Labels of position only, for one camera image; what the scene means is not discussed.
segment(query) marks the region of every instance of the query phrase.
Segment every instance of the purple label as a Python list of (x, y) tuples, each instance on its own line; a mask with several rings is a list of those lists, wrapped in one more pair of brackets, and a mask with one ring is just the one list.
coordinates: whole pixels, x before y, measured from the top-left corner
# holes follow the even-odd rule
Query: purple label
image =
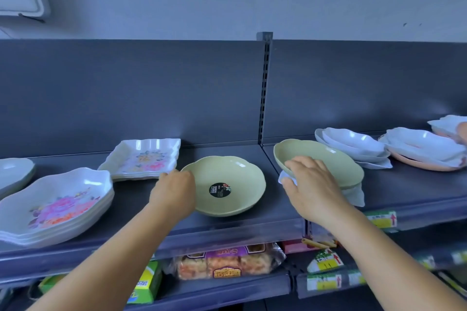
[(206, 258), (212, 257), (239, 257), (248, 254), (245, 246), (235, 247), (233, 249), (219, 249), (218, 251), (206, 252)]

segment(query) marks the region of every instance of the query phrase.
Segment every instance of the snack package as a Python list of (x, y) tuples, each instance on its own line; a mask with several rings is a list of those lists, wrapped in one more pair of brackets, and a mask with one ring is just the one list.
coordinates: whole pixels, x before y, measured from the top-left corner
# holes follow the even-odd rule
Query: snack package
[(285, 260), (277, 243), (241, 246), (176, 257), (173, 273), (182, 280), (268, 274)]

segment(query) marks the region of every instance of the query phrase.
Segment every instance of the green plate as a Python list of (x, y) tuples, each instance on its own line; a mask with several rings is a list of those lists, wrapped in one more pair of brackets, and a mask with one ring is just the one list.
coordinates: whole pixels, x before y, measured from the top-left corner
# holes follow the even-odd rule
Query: green plate
[(196, 210), (224, 217), (254, 206), (266, 190), (264, 174), (256, 165), (236, 156), (207, 156), (185, 166), (196, 181)]
[(363, 180), (363, 169), (342, 151), (312, 140), (286, 139), (274, 145), (274, 158), (289, 176), (295, 177), (284, 162), (299, 155), (322, 160), (341, 189), (352, 188)]

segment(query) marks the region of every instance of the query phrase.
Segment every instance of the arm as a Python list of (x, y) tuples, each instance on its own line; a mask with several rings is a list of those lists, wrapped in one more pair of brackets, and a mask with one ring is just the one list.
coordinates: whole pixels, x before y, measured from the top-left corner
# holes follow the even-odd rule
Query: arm
[(159, 244), (194, 208), (193, 175), (161, 174), (149, 203), (29, 311), (122, 310)]
[(385, 311), (467, 310), (460, 296), (348, 204), (322, 161), (298, 156), (286, 165), (297, 179), (297, 186), (283, 180), (290, 202), (342, 243)]

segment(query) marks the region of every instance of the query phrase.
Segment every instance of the black round sticker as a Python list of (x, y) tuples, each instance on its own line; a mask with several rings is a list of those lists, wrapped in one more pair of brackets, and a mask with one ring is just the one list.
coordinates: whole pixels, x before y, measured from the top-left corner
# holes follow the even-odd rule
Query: black round sticker
[(232, 189), (227, 183), (215, 183), (209, 187), (209, 194), (216, 198), (227, 197)]

